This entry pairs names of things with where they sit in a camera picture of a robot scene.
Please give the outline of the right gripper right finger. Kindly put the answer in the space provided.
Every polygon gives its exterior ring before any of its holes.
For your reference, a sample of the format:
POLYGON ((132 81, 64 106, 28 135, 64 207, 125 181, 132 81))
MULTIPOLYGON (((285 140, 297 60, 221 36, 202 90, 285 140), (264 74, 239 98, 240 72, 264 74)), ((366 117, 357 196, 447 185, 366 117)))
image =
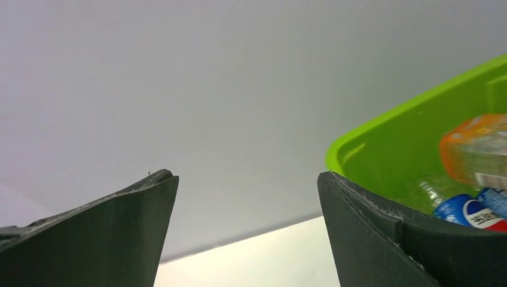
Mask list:
POLYGON ((342 286, 505 286, 506 234, 437 219, 335 172, 317 179, 342 286))

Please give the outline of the pepsi bottle blue cap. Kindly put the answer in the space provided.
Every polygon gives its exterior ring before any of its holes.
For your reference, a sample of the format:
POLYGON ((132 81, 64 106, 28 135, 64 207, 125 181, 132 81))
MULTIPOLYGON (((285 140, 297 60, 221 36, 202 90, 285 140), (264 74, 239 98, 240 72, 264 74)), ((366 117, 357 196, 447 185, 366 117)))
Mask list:
POLYGON ((506 231, 506 220, 484 206, 465 186, 446 177, 417 184, 422 211, 448 222, 482 230, 506 231))

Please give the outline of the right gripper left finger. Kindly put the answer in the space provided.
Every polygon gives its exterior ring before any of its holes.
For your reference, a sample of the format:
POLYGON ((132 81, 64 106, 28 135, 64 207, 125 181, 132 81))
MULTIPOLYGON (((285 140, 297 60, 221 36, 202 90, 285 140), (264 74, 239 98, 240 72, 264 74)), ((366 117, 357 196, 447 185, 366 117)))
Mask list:
POLYGON ((27 226, 1 228, 2 286, 153 286, 179 178, 162 169, 27 226))

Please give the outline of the large orange tea bottle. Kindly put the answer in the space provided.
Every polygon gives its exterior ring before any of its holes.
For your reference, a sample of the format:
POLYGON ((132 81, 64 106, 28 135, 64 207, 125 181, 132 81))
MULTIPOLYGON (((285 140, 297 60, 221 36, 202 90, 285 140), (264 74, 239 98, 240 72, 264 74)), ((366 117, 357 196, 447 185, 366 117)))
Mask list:
POLYGON ((441 163, 452 179, 506 189, 506 114, 483 114, 447 132, 439 141, 441 163))

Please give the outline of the blue label crushed bottle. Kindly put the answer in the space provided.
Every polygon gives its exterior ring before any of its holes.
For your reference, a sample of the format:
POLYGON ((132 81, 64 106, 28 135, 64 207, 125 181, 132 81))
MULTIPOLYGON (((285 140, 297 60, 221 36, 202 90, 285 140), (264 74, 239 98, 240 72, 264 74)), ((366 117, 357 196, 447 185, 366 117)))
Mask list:
POLYGON ((485 207, 491 209, 496 215, 503 219, 507 218, 506 190, 494 188, 483 188, 477 195, 477 200, 485 207))

